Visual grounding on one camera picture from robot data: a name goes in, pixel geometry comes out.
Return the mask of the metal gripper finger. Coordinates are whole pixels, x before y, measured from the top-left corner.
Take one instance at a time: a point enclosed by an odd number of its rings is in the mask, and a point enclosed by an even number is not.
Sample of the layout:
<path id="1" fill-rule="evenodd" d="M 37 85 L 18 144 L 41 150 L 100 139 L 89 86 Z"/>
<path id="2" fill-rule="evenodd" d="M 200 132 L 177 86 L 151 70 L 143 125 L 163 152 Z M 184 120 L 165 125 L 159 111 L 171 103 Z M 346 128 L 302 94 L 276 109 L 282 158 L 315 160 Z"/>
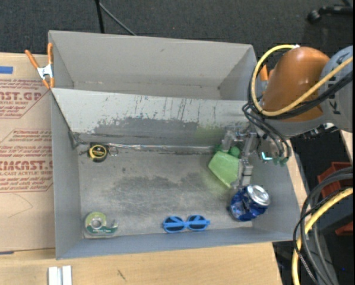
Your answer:
<path id="1" fill-rule="evenodd" d="M 240 141 L 240 137 L 237 132 L 227 131 L 221 141 L 221 151 L 229 152 L 238 141 Z"/>
<path id="2" fill-rule="evenodd" d="M 253 166 L 250 164 L 249 159 L 239 160 L 238 180 L 239 186 L 248 186 L 251 184 Z"/>

